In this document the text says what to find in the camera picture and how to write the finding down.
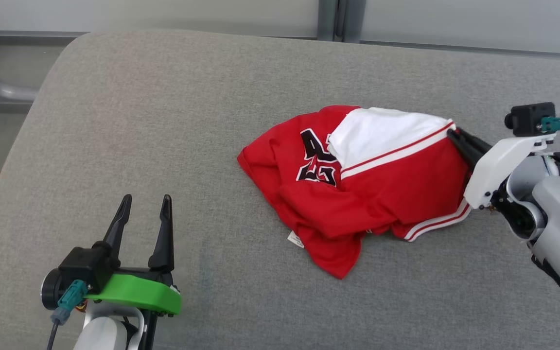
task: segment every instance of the gray fabric surface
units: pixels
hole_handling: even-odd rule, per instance
[[[145,266],[174,201],[182,314],[157,349],[560,349],[560,290],[496,213],[409,244],[367,237],[346,279],[315,266],[236,156],[331,104],[453,118],[489,142],[553,101],[560,60],[191,32],[89,34],[49,73],[0,177],[0,343],[45,346],[38,291],[133,195],[121,259]],[[560,137],[554,149],[560,149]],[[74,315],[56,349],[72,348]]]

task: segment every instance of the white trim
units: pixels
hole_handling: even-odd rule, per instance
[[[451,124],[451,126],[449,126],[449,128],[446,128],[440,132],[438,132],[437,134],[426,138],[416,144],[413,144],[412,146],[409,146],[407,148],[403,148],[400,149],[399,151],[392,151],[389,155],[385,156],[385,157],[380,157],[380,158],[374,158],[372,161],[369,161],[365,164],[362,164],[361,166],[356,166],[355,168],[346,170],[346,171],[342,171],[340,173],[340,178],[341,179],[345,179],[345,177],[349,177],[351,175],[356,175],[359,173],[362,173],[363,171],[367,171],[369,169],[373,169],[376,166],[380,166],[383,164],[387,164],[389,162],[393,162],[405,157],[408,157],[410,155],[413,155],[414,153],[417,153],[418,151],[422,151],[423,149],[432,146],[433,144],[435,144],[438,141],[444,140],[445,138],[447,138],[446,132],[449,129],[455,129],[455,124]]]
[[[412,227],[410,231],[407,232],[404,239],[407,240],[408,242],[413,242],[425,232],[435,230],[436,228],[444,228],[446,226],[450,226],[452,224],[457,224],[458,222],[464,221],[464,219],[471,212],[471,209],[472,208],[470,207],[470,205],[466,202],[465,199],[463,199],[462,202],[459,204],[459,208],[457,208],[457,211],[455,211],[451,215],[436,217],[435,219],[430,219],[427,221],[423,221],[420,224],[417,224],[416,226]],[[429,226],[429,228],[420,232],[420,230],[422,228],[425,228],[426,226]]]
[[[347,114],[330,136],[342,168],[352,168],[390,151],[412,144],[438,131],[451,120],[442,117],[371,107]]]

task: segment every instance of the robotic arm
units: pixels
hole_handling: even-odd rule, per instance
[[[131,201],[130,194],[122,198],[102,241],[92,248],[73,248],[42,282],[42,304],[54,310],[47,350],[53,347],[58,326],[75,309],[85,313],[85,321],[74,350],[151,350],[158,317],[180,313],[180,291],[172,276],[172,199],[164,196],[148,268],[122,267],[118,258]]]
[[[560,287],[560,153],[540,153],[560,130],[555,115],[552,103],[512,108],[505,124],[517,137],[493,147],[463,129],[448,136],[472,171],[466,201],[502,213]]]

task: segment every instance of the clothing tag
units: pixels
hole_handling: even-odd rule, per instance
[[[287,240],[293,242],[295,245],[297,245],[300,248],[304,248],[304,244],[302,243],[302,240],[299,239],[298,235],[296,235],[295,232],[293,231],[291,231],[291,234],[289,234]]]
[[[180,290],[178,290],[178,287],[176,286],[176,284],[171,285],[170,289],[173,290],[174,292],[178,293],[178,295],[180,295]]]

